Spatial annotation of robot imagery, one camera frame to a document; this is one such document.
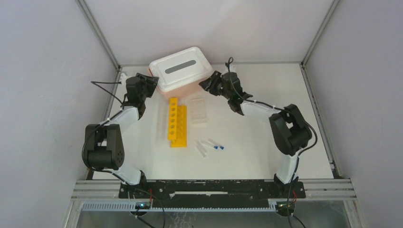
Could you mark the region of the pink plastic storage bin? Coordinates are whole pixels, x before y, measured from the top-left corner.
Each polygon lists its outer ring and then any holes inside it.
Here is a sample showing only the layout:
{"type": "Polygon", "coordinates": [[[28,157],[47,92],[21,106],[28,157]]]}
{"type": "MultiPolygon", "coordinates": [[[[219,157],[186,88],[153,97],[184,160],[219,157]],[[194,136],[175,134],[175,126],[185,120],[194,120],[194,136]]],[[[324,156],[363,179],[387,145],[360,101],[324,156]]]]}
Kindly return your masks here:
{"type": "Polygon", "coordinates": [[[182,87],[176,88],[172,91],[163,92],[160,90],[159,92],[165,98],[166,101],[169,101],[170,98],[184,99],[195,93],[203,91],[203,89],[199,85],[200,82],[201,82],[201,80],[198,80],[198,81],[192,82],[188,85],[184,85],[182,87]]]}

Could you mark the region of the translucent white bin lid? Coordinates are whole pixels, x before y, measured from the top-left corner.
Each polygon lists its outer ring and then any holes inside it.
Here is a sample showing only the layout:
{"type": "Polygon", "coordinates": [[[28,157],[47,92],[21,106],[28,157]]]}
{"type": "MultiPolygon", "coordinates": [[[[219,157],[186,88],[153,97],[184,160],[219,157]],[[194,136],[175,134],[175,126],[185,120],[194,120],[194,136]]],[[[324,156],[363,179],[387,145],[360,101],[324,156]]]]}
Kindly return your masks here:
{"type": "Polygon", "coordinates": [[[158,87],[168,93],[209,77],[213,67],[198,47],[190,47],[149,64],[152,76],[158,77],[158,87]]]}

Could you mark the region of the yellow test tube rack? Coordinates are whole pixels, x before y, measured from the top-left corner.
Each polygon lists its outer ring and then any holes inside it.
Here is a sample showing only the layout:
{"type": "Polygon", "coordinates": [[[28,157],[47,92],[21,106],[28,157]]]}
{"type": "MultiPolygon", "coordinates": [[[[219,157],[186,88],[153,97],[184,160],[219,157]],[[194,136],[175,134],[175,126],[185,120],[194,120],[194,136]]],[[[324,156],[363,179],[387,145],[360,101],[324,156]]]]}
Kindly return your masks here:
{"type": "Polygon", "coordinates": [[[187,106],[180,105],[176,97],[169,99],[167,139],[171,148],[187,147],[187,106]]]}

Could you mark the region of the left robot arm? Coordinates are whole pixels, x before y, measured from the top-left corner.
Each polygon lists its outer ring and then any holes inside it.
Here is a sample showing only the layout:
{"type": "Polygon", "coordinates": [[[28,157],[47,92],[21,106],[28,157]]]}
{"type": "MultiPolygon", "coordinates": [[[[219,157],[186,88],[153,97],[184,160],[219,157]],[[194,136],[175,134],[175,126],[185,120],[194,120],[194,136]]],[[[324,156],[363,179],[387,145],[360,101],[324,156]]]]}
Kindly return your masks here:
{"type": "Polygon", "coordinates": [[[94,172],[110,173],[122,183],[131,185],[130,192],[137,198],[145,197],[149,186],[144,172],[125,162],[123,133],[142,118],[145,101],[154,94],[158,81],[158,77],[140,73],[121,79],[119,84],[126,87],[126,93],[123,99],[118,99],[118,112],[85,128],[81,152],[84,165],[94,172]]]}

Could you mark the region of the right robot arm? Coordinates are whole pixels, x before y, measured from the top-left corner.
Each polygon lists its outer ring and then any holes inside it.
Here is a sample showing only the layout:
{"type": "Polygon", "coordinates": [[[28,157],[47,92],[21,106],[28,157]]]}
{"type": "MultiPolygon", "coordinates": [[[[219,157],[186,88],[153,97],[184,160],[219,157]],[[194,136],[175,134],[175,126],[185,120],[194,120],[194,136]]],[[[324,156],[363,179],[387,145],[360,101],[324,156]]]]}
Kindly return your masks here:
{"type": "Polygon", "coordinates": [[[223,96],[231,110],[243,116],[254,117],[270,124],[274,143],[281,152],[279,168],[274,175],[275,193],[282,198],[294,190],[293,182],[298,178],[300,156],[311,149],[308,142],[318,136],[315,129],[304,119],[295,104],[283,108],[252,100],[252,95],[243,91],[235,72],[221,74],[218,71],[201,81],[199,86],[214,96],[223,96]]]}

